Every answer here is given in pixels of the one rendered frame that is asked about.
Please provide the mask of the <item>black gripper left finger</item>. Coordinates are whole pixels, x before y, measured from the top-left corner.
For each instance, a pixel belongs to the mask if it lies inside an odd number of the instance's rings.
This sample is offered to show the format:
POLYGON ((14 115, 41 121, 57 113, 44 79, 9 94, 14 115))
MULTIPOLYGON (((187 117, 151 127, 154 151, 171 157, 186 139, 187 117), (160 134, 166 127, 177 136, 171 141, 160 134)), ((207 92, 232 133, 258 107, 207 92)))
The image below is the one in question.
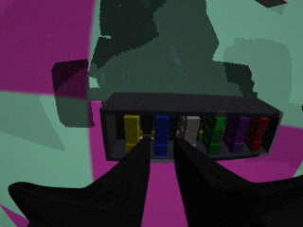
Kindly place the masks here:
POLYGON ((141 227, 151 171, 151 138, 141 137, 120 162, 84 188, 9 185, 27 220, 52 227, 141 227))

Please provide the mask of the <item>grey open tray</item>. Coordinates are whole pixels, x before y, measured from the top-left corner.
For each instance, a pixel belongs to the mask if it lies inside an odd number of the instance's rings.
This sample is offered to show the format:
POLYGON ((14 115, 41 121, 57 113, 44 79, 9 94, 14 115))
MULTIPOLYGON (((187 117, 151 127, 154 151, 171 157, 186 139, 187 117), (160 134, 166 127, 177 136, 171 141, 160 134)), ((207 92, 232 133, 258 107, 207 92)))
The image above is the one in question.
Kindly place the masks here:
POLYGON ((266 8, 276 7, 276 5, 288 4, 289 0, 255 0, 257 3, 264 5, 266 8))

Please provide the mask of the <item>yellow fuse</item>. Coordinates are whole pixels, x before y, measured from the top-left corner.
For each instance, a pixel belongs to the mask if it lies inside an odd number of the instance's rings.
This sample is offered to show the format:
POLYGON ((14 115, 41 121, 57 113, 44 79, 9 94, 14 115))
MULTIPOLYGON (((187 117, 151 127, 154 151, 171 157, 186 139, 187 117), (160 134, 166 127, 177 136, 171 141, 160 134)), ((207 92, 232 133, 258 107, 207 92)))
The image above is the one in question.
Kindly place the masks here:
POLYGON ((137 141, 139 141, 139 116, 125 116, 124 126, 126 139, 125 149, 126 154, 128 154, 128 152, 135 147, 137 141))

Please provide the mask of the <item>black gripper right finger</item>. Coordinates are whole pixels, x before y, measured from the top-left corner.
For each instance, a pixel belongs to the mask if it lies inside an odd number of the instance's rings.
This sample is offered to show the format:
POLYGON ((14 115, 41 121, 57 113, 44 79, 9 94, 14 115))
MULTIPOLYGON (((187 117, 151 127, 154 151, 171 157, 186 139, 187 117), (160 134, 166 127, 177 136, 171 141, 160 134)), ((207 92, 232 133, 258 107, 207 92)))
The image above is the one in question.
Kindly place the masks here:
POLYGON ((188 227, 250 227, 258 216, 303 198, 303 175, 247 182, 182 136, 174 137, 173 159, 188 227))

